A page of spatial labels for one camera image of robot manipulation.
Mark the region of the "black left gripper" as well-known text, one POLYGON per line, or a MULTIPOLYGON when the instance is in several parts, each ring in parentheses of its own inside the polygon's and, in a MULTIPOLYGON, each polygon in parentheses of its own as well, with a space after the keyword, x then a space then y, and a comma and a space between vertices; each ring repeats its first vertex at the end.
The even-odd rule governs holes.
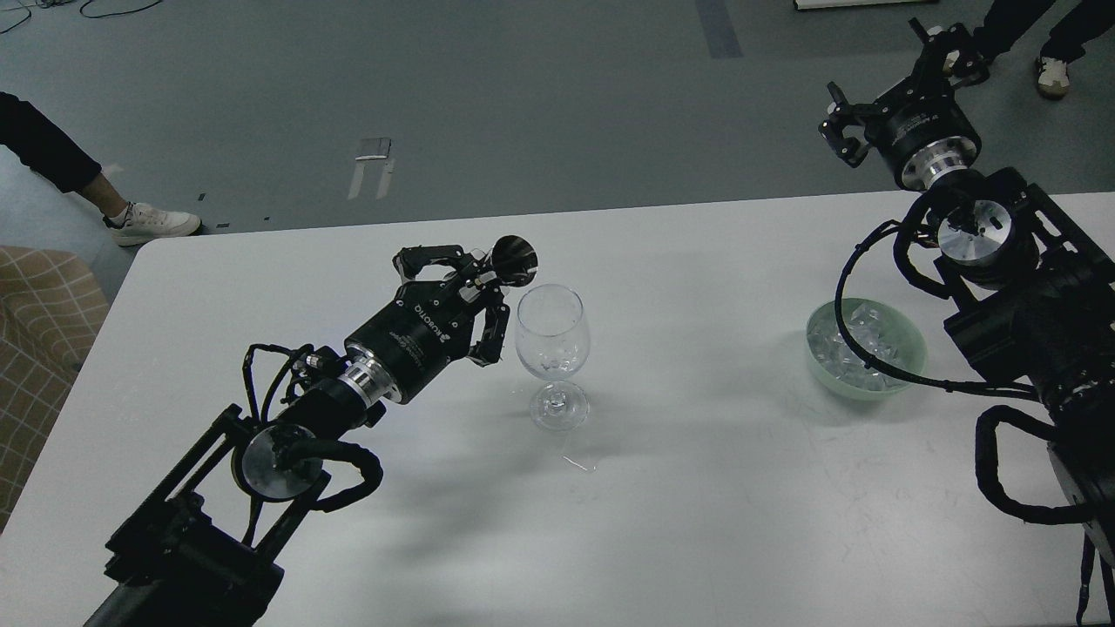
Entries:
POLYGON ((497 364, 510 306, 489 303, 489 290, 471 282, 484 271, 482 261, 460 245, 403 247, 392 258, 401 288, 345 340, 348 365, 339 382, 367 408, 382 398, 405 405, 450 361, 497 364), (429 266, 450 267, 450 273, 419 281, 418 274, 429 266), (484 328, 474 343, 482 311, 484 328))

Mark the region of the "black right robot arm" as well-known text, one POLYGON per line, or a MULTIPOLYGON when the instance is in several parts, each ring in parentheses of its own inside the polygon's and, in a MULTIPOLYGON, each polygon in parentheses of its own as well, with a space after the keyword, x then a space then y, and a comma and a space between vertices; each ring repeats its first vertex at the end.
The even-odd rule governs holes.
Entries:
POLYGON ((896 186, 917 194, 904 218, 890 219, 855 247, 841 270, 831 310, 841 337, 864 367, 900 382, 1043 404, 1048 421, 996 405, 976 418, 976 483, 1008 517, 1084 529, 1076 619, 1099 575, 1112 604, 1112 413, 1114 334, 1112 259, 1043 189, 1019 171, 991 175, 973 166, 981 139, 956 103, 989 67, 964 25, 927 29, 909 20, 922 49, 912 71, 875 100, 849 103, 828 84, 832 103, 820 133, 838 160, 857 167, 878 149, 896 186), (859 258, 895 237, 896 270, 917 290, 956 303, 943 324, 979 382, 932 380, 889 365, 861 346, 844 316, 844 290, 859 258), (1001 424, 1044 441, 1067 503, 1024 504, 1008 496, 998 467, 1001 424))

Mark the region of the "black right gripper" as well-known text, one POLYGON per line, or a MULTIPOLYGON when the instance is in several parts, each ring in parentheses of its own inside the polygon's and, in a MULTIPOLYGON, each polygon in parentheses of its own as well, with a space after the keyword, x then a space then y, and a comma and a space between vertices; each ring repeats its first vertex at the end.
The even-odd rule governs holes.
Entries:
POLYGON ((956 91, 990 79, 990 66, 964 25, 927 28, 909 20, 922 51, 903 81, 875 102, 853 104, 836 81, 826 84, 828 115, 821 138, 849 167, 857 168, 878 149, 901 190, 923 192, 948 168, 932 166, 948 156, 951 168, 972 166, 983 142, 956 103, 956 91))

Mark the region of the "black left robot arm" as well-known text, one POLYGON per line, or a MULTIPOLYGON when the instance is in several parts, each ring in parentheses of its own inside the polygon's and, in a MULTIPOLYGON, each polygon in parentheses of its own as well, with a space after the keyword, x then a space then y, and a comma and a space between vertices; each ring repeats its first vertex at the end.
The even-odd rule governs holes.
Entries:
POLYGON ((89 626, 252 626, 282 583, 280 552, 310 513, 374 495, 382 464, 345 441, 405 405, 453 361, 500 361, 510 287, 537 254, 504 237, 489 250, 403 247, 401 284, 339 353, 254 344, 227 406, 112 533, 115 589, 89 626))

